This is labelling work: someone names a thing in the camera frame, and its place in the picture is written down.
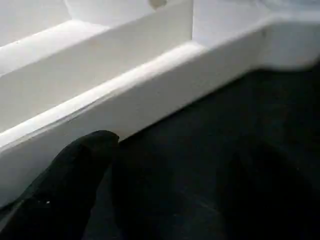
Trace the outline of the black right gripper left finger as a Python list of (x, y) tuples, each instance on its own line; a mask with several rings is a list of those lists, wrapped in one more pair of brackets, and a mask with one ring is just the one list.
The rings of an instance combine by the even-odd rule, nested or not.
[(119, 136), (99, 130), (63, 148), (19, 197), (0, 230), (2, 240), (80, 240), (97, 189), (117, 156)]

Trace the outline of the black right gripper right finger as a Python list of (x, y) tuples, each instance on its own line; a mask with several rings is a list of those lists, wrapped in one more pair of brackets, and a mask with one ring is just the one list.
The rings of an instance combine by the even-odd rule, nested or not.
[(290, 156), (266, 143), (234, 153), (245, 177), (250, 232), (255, 240), (318, 240), (320, 191)]

